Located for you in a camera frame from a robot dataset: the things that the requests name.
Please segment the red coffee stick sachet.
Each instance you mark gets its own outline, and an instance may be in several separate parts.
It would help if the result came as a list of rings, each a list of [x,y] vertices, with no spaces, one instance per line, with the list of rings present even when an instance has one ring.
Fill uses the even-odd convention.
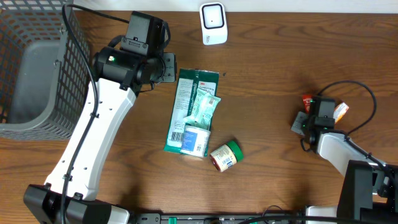
[[[306,112],[306,113],[309,113],[309,111],[310,111],[310,105],[311,105],[311,102],[312,102],[312,100],[313,100],[312,95],[303,95],[303,96],[302,96],[302,100],[303,100],[303,103],[304,103],[305,112]]]

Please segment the white teal wipes packet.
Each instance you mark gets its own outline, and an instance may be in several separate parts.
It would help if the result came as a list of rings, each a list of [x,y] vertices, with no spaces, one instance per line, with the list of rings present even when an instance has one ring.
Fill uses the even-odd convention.
[[[192,112],[183,119],[184,123],[197,128],[210,130],[211,119],[221,98],[211,95],[209,92],[197,89],[197,95],[193,102]]]

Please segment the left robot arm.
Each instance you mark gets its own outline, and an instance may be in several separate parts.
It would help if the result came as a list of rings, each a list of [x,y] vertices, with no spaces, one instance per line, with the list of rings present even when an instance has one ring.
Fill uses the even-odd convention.
[[[104,162],[143,85],[174,82],[176,58],[165,51],[171,34],[162,19],[132,12],[88,66],[91,86],[61,159],[44,185],[29,185],[24,203],[40,223],[130,223],[132,213],[98,200]]]

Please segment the green white glove package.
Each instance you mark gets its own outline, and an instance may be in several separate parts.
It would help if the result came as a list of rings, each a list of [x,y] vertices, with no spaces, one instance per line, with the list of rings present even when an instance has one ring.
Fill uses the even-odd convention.
[[[185,123],[183,119],[190,115],[197,88],[211,95],[217,93],[220,74],[207,70],[181,68],[177,80],[174,105],[165,140],[164,151],[180,154]]]

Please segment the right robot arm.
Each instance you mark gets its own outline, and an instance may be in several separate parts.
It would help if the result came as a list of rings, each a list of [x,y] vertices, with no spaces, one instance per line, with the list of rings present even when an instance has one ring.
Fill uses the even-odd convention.
[[[376,159],[335,129],[341,107],[334,99],[303,96],[305,110],[299,112],[291,130],[303,135],[301,147],[314,152],[344,177],[335,207],[309,206],[307,217],[330,217],[366,223],[397,223],[397,166]]]

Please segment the blue white yogurt cup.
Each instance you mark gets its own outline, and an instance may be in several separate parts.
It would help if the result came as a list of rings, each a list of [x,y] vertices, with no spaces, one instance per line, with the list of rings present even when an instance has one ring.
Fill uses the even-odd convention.
[[[186,126],[180,152],[196,157],[204,157],[211,132],[206,129]]]

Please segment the small orange box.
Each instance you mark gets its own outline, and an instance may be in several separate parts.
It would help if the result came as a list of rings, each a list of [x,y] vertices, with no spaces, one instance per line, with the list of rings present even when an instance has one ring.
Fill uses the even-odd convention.
[[[342,102],[340,103],[334,110],[333,112],[333,119],[335,120],[335,123],[337,123],[349,110],[349,106]]]

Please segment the green lid jar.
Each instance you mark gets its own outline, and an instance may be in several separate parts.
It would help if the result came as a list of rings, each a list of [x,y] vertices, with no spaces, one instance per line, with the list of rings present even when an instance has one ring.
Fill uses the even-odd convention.
[[[210,154],[213,165],[224,172],[244,159],[243,152],[235,140],[230,140]]]

